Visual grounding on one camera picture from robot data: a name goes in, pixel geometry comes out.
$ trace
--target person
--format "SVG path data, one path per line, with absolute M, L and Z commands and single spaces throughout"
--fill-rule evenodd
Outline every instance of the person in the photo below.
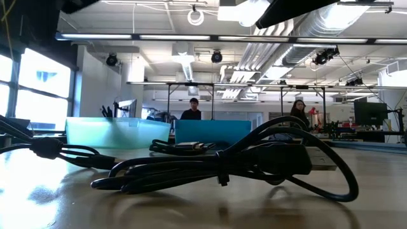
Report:
M 296 100 L 293 104 L 293 108 L 291 108 L 290 115 L 299 118 L 309 128 L 310 121 L 308 121 L 307 117 L 305 116 L 305 107 L 306 105 L 301 99 Z
M 181 115 L 182 120 L 201 120 L 201 111 L 198 110 L 198 99 L 192 98 L 190 100 L 191 109 L 184 111 Z

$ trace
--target black shirt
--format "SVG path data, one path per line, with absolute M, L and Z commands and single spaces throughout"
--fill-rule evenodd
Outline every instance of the black shirt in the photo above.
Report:
M 184 111 L 183 115 L 181 115 L 182 120 L 201 120 L 201 111 L 196 110 L 193 111 L 192 109 L 189 109 L 187 111 Z

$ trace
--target black monitor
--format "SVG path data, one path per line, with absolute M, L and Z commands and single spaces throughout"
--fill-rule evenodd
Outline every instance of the black monitor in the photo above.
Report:
M 358 125 L 383 125 L 387 105 L 379 102 L 354 102 L 355 122 Z

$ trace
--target cable plug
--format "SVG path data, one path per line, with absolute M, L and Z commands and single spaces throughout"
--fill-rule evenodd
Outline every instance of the cable plug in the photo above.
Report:
M 263 172 L 280 175 L 308 175 L 312 170 L 307 149 L 302 144 L 272 144 L 245 150 Z
M 113 156 L 105 155 L 94 155 L 89 157 L 78 156 L 74 159 L 74 161 L 75 163 L 80 164 L 82 167 L 106 170 L 111 170 L 116 164 L 121 162 L 121 160 Z
M 42 137 L 32 140 L 30 150 L 41 158 L 54 160 L 59 156 L 64 143 L 51 137 Z

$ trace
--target man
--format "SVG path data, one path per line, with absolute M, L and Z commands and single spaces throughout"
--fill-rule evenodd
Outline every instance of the man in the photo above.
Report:
M 181 115 L 182 120 L 201 120 L 201 112 L 198 110 L 198 99 L 192 98 L 190 100 L 191 109 L 184 111 Z

